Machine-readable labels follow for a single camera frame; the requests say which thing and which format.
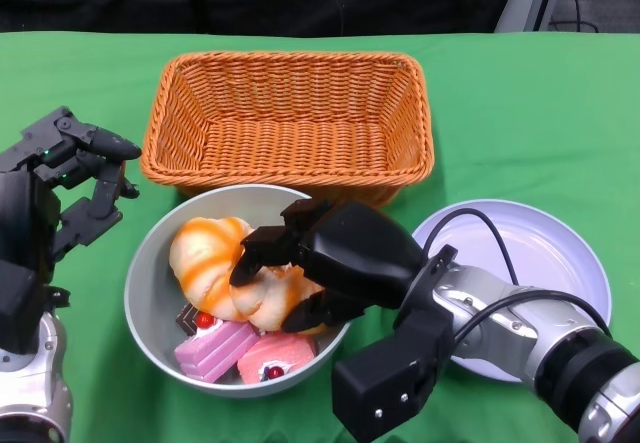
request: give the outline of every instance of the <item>robot finger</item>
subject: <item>robot finger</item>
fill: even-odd
[[[282,323],[282,330],[298,333],[319,325],[336,326],[364,315],[370,304],[347,298],[330,290],[301,301]]]

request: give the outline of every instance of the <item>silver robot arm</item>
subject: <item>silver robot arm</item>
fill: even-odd
[[[0,350],[2,442],[10,435],[11,442],[69,441],[73,402],[62,377],[67,337],[62,322],[51,313],[40,319],[37,348],[37,353],[27,355]]]
[[[453,314],[457,332],[488,305],[535,289],[453,263],[433,298]],[[638,360],[563,301],[528,301],[496,311],[471,330],[454,356],[488,361],[522,380],[581,443],[615,441],[640,409]]]

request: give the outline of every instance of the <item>toy croissant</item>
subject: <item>toy croissant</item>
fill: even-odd
[[[169,264],[198,310],[277,331],[298,303],[322,288],[291,266],[262,268],[249,285],[232,287],[229,277],[244,251],[240,242],[252,231],[240,218],[194,218],[175,236]]]

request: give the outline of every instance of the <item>wicker basket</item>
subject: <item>wicker basket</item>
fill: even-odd
[[[270,183],[390,201],[433,167],[422,68],[396,53],[192,53],[165,68],[142,170],[193,194]]]

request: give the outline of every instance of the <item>green tablecloth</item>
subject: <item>green tablecloth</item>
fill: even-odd
[[[433,111],[436,169],[389,212],[409,229],[434,210],[472,198],[534,205],[577,230],[611,281],[613,333],[640,354],[640,37],[513,34],[329,40],[208,36],[5,34],[0,36],[0,137],[60,105],[141,142],[160,72],[173,56],[211,49],[396,50],[423,65]],[[65,375],[76,443],[349,442],[331,412],[330,367],[281,395],[217,399],[156,369],[136,347],[123,311],[129,262],[177,202],[138,165],[137,201],[124,221],[58,266],[72,291],[60,312],[69,333]],[[63,203],[89,194],[60,191]],[[372,309],[344,355],[379,338],[393,315]],[[388,442],[575,441],[524,388],[450,365],[424,411]]]

